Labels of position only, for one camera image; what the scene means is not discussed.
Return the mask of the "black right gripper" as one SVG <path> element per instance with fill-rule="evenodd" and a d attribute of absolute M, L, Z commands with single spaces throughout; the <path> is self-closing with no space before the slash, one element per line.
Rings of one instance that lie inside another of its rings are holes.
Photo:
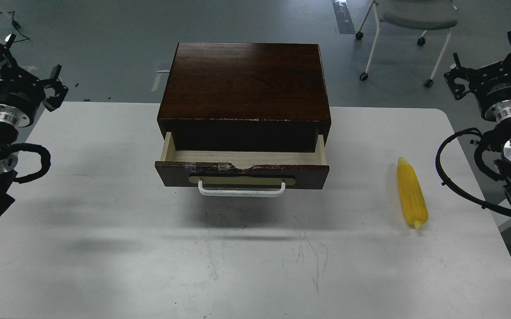
<path fill-rule="evenodd" d="M 508 32 L 511 46 L 511 31 Z M 511 51 L 505 59 L 473 69 L 463 67 L 456 53 L 454 67 L 444 74 L 454 99 L 457 101 L 472 93 L 480 116 L 485 121 L 502 121 L 511 117 Z"/>

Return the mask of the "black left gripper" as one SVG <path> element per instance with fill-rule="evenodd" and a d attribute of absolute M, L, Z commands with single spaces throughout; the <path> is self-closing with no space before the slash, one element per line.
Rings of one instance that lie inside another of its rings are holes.
<path fill-rule="evenodd" d="M 61 65 L 56 65 L 47 79 L 40 79 L 19 66 L 10 51 L 15 34 L 0 42 L 0 107 L 12 107 L 25 117 L 34 117 L 43 105 L 52 112 L 61 107 L 69 89 L 59 79 Z"/>

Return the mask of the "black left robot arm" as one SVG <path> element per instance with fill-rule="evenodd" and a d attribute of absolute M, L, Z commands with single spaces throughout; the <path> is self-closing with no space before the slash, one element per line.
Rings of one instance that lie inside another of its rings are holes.
<path fill-rule="evenodd" d="M 47 79 L 20 67 L 10 51 L 15 40 L 15 34 L 0 40 L 0 217 L 15 202 L 8 194 L 13 183 L 37 180 L 51 167 L 48 149 L 17 143 L 18 130 L 33 125 L 41 105 L 50 112 L 61 107 L 69 90 L 59 79 L 61 65 Z"/>

